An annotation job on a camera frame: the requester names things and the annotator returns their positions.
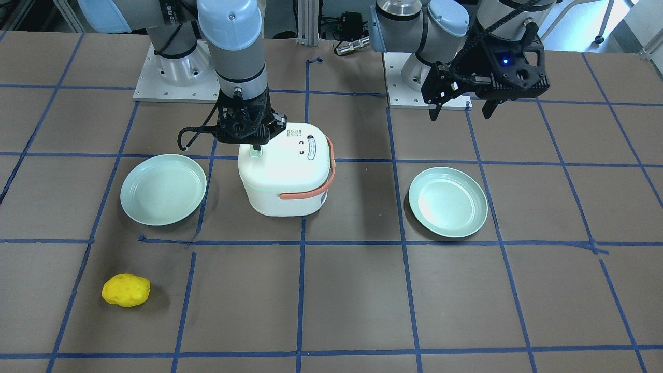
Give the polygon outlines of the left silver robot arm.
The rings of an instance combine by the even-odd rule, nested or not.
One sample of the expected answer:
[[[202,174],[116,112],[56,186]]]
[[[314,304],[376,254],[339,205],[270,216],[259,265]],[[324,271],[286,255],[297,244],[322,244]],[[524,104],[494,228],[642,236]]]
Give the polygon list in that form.
[[[471,18],[456,1],[376,1],[372,50],[408,53],[405,79],[437,120],[443,104],[471,92],[488,119],[508,100],[550,88],[539,36],[553,1],[481,1]]]

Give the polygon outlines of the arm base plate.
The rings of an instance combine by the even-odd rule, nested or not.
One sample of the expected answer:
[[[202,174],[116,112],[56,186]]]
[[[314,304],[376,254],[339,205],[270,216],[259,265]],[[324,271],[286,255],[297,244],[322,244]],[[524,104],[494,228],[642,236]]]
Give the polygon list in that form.
[[[150,45],[133,99],[140,102],[214,103],[219,83],[208,45],[199,41],[189,56],[166,59]]]
[[[384,78],[389,106],[400,109],[429,109],[421,87],[430,66],[423,64],[412,53],[389,52],[383,54]]]

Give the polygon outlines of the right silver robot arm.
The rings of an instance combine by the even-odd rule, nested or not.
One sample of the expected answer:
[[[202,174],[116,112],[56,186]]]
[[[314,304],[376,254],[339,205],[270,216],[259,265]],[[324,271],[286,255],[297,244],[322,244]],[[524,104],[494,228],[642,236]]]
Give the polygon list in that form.
[[[247,144],[253,153],[286,129],[287,117],[270,103],[257,1],[80,1],[81,12],[99,33],[145,29],[168,82],[187,85],[213,71],[219,91],[200,126],[181,129],[211,134],[225,144]]]

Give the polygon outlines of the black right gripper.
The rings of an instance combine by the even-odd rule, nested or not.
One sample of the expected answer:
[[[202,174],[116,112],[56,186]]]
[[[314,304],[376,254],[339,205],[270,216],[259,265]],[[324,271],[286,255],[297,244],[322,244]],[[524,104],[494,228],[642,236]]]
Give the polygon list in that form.
[[[252,99],[220,91],[217,104],[219,115],[213,136],[226,144],[250,144],[251,155],[262,155],[263,145],[286,129],[287,115],[274,111],[268,88]]]

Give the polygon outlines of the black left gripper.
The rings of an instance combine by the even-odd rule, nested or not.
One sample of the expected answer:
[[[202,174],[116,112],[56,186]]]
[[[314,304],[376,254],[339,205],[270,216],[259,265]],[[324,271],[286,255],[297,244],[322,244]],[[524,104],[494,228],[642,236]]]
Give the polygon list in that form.
[[[539,27],[528,24],[524,35],[515,41],[487,35],[464,54],[451,68],[437,61],[421,87],[424,102],[429,104],[429,118],[436,121],[441,104],[466,92],[485,100],[483,117],[488,120],[499,101],[535,98],[550,88],[545,72],[544,45]]]

